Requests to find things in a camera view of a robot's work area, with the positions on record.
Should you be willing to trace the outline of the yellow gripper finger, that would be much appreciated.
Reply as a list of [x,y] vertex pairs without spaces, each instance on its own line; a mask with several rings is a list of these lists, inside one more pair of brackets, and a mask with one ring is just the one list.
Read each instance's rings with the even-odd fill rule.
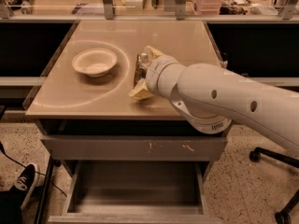
[[145,100],[153,96],[147,88],[146,79],[141,78],[135,85],[135,87],[128,93],[130,98],[137,101]]
[[146,46],[146,47],[144,47],[143,51],[148,55],[148,58],[149,58],[150,60],[155,60],[155,59],[157,59],[158,57],[164,55],[161,51],[155,49],[155,48],[152,47],[152,46]]

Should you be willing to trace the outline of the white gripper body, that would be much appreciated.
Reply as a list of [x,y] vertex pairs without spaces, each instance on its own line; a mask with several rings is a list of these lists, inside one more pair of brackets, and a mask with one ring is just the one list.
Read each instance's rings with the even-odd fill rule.
[[162,55],[151,61],[146,74],[146,85],[150,92],[169,99],[178,82],[178,77],[186,68],[174,57]]

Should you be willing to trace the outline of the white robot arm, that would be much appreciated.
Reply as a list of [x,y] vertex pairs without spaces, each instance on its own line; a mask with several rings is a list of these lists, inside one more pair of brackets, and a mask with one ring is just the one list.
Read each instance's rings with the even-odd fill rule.
[[134,89],[143,100],[157,95],[201,133],[220,133],[235,121],[293,154],[299,152],[299,95],[242,77],[221,66],[185,66],[146,46],[136,55]]

